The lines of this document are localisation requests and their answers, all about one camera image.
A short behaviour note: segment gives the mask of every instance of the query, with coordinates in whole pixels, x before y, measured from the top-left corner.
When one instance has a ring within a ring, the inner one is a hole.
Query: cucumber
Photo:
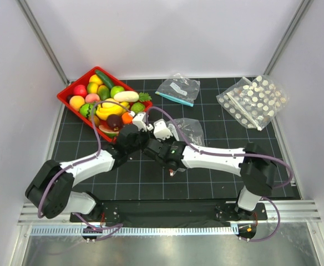
[[[98,78],[104,82],[105,86],[107,86],[109,88],[109,90],[111,90],[112,87],[115,86],[114,83],[112,82],[112,80],[109,79],[109,77],[107,75],[105,75],[103,72],[101,72],[100,70],[96,69],[95,73],[98,76]]]

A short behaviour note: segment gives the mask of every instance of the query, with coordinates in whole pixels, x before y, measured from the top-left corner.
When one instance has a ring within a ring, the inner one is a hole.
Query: plastic bag
[[[184,133],[184,135],[188,138],[188,140],[191,143],[199,146],[205,146],[204,132],[199,120],[190,119],[190,118],[179,118],[179,119],[174,119],[174,121],[177,123],[178,128]],[[171,121],[168,121],[166,123],[167,127],[171,124],[172,124]],[[178,132],[178,130],[177,130],[177,134],[179,140],[182,140],[182,137]]]
[[[156,94],[180,104],[193,106],[199,90],[200,81],[187,79],[178,73],[166,79],[158,87]]]
[[[243,77],[216,98],[242,126],[259,131],[288,102],[283,87],[266,75],[258,76],[253,81]]]

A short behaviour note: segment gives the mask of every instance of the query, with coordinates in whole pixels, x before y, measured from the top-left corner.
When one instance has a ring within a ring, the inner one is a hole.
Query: toy fruit
[[[118,103],[113,98],[107,98],[107,99],[105,99],[105,101],[113,101],[114,103]],[[117,104],[112,104],[112,103],[102,103],[103,108],[111,108],[111,107],[114,107],[114,106],[118,106],[118,105]]]
[[[73,89],[73,94],[79,95],[79,96],[82,96],[83,98],[85,98],[88,93],[87,93],[84,85],[77,85]]]
[[[66,102],[68,102],[69,103],[69,101],[70,101],[70,99],[73,97],[73,95],[71,94],[71,95],[68,95],[67,97],[66,97]]]
[[[94,119],[94,124],[95,124],[95,126],[99,126],[99,125],[100,125],[100,120],[99,120],[99,118],[98,118],[96,115],[94,115],[94,116],[93,116],[93,119]]]
[[[109,77],[107,75],[105,75],[103,72],[101,72],[100,70],[96,69],[95,70],[96,75],[98,76],[99,79],[101,79],[104,84],[109,88],[112,89],[112,87],[114,87],[114,83],[111,81],[111,79],[109,79]]]
[[[102,80],[99,79],[97,75],[93,75],[93,76],[91,76],[90,79],[89,79],[89,82],[95,82],[95,83],[97,83],[99,86],[100,86],[100,85],[103,85]]]
[[[97,94],[99,95],[102,101],[106,100],[107,98],[110,98],[110,90],[105,85],[98,87]]]
[[[120,103],[122,106],[125,106],[126,108],[129,108],[129,103],[124,101],[122,103]],[[122,108],[119,105],[115,105],[113,107],[110,108],[103,108],[101,106],[98,105],[98,109],[97,109],[97,117],[99,117],[102,120],[106,120],[108,118],[109,115],[122,115],[123,113],[125,113],[126,110],[124,108]]]
[[[128,101],[134,103],[139,100],[139,94],[136,91],[122,91],[121,93],[116,93],[114,95],[114,100],[118,102]]]
[[[133,122],[133,117],[130,115],[129,112],[123,113],[121,119],[123,119],[124,124],[131,124]]]
[[[87,92],[88,93],[97,93],[99,85],[95,82],[88,83]]]
[[[85,118],[89,118],[92,115],[92,109],[94,107],[94,104],[84,104],[79,109],[79,113],[83,115]]]
[[[78,111],[82,105],[85,104],[84,98],[82,96],[76,95],[72,96],[69,100],[69,105],[73,107],[74,110]]]
[[[113,130],[118,131],[123,128],[124,123],[120,115],[109,115],[107,118],[107,125]]]
[[[98,128],[99,128],[99,130],[101,132],[103,132],[104,134],[106,134],[110,138],[113,138],[113,137],[117,136],[118,133],[119,133],[118,131],[111,130],[107,126],[103,126],[103,125],[100,125]]]
[[[114,96],[117,93],[121,93],[122,91],[125,91],[124,87],[122,87],[122,86],[114,86],[114,87],[112,87],[112,89],[110,91],[110,97],[114,98]]]
[[[100,97],[99,97],[98,94],[90,93],[85,97],[85,102],[87,104],[92,104],[92,103],[95,103],[97,101],[100,101]]]
[[[138,114],[139,112],[143,112],[145,110],[145,105],[142,103],[134,103],[133,106],[131,106],[131,111],[135,114]]]

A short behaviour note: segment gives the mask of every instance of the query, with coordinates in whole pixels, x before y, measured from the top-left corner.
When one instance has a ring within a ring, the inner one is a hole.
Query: red apple
[[[85,98],[88,93],[87,93],[87,90],[85,89],[84,85],[77,85],[73,89],[73,94],[74,95],[79,95],[79,96],[82,96],[83,98]]]

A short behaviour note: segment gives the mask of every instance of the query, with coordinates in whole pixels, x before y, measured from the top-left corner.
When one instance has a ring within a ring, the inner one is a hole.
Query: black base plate
[[[123,223],[124,227],[140,228],[205,228],[230,226],[227,221],[239,221],[235,203],[227,199],[189,199],[168,201],[104,201],[107,225]],[[263,203],[258,203],[258,220],[267,220]],[[71,215],[71,222],[80,222]]]

